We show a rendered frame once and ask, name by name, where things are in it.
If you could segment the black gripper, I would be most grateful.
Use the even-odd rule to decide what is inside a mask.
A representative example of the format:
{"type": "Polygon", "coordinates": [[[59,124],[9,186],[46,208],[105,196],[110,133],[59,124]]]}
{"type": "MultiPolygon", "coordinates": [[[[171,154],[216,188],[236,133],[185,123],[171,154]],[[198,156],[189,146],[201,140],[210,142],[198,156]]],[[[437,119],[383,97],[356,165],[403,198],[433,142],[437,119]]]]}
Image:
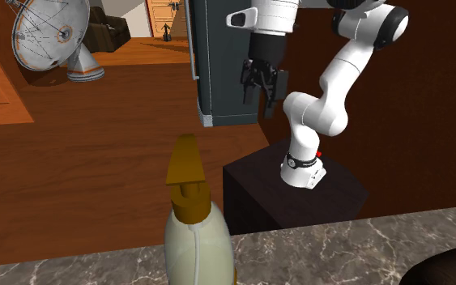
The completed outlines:
{"type": "Polygon", "coordinates": [[[266,96],[263,116],[273,117],[275,104],[286,96],[288,72],[279,70],[287,45],[287,37],[252,32],[249,40],[249,59],[242,65],[241,84],[243,85],[243,104],[252,104],[261,93],[266,96]],[[261,75],[258,67],[263,65],[261,75]]]}

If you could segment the dark grey refrigerator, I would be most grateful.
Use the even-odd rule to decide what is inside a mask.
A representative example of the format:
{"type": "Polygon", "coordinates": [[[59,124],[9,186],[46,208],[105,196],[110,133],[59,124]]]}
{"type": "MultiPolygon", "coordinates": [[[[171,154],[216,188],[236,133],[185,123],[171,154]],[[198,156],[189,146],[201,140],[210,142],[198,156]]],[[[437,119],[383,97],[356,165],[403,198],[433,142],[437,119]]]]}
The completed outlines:
{"type": "Polygon", "coordinates": [[[241,84],[250,31],[226,24],[228,14],[250,6],[250,0],[184,0],[190,69],[197,83],[198,116],[205,127],[258,121],[258,100],[244,104],[241,84]]]}

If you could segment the dark robot stand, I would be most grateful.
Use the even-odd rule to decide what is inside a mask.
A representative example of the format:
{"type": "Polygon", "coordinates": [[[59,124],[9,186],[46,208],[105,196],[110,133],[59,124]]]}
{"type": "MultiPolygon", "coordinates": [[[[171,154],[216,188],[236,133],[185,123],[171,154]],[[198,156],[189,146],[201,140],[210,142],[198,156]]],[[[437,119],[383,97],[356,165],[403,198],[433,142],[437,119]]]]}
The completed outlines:
{"type": "Polygon", "coordinates": [[[231,235],[298,228],[356,218],[369,192],[326,155],[326,175],[314,189],[295,188],[280,177],[289,140],[223,167],[224,219],[231,235]]]}

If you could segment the light wooden panelled door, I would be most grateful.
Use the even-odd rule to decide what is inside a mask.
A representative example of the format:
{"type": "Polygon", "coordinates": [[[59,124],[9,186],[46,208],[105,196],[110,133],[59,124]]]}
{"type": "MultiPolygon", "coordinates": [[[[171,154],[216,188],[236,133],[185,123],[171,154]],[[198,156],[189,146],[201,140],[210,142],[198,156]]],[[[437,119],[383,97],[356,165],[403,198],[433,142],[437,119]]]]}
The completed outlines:
{"type": "Polygon", "coordinates": [[[152,36],[187,37],[185,0],[146,0],[152,36]]]}

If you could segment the pale green spray bottle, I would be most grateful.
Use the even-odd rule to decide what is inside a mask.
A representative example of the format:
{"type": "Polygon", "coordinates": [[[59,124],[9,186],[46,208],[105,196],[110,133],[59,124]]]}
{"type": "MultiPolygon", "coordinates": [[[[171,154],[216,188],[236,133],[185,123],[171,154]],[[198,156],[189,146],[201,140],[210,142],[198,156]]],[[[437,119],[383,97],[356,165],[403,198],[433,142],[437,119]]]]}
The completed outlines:
{"type": "Polygon", "coordinates": [[[237,285],[231,235],[211,200],[193,134],[177,138],[166,185],[172,203],[164,230],[168,285],[237,285]]]}

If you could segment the grey satellite dish model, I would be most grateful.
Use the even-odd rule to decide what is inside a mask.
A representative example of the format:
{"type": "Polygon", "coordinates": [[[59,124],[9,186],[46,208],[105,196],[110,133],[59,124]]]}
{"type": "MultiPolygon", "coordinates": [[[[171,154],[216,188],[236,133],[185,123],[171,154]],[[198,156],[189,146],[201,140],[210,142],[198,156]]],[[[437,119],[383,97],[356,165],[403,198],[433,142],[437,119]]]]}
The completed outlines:
{"type": "Polygon", "coordinates": [[[83,43],[89,0],[5,0],[14,11],[11,46],[16,61],[31,71],[67,66],[72,82],[104,77],[101,67],[83,43]]]}

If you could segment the dark brown curved object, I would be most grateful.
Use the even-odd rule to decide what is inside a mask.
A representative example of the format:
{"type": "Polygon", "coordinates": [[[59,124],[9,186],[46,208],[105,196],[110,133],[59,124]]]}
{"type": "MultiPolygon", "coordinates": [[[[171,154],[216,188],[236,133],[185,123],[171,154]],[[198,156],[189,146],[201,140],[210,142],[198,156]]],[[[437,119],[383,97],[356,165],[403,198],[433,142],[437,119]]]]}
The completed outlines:
{"type": "Polygon", "coordinates": [[[456,248],[414,265],[399,285],[456,285],[456,248]]]}

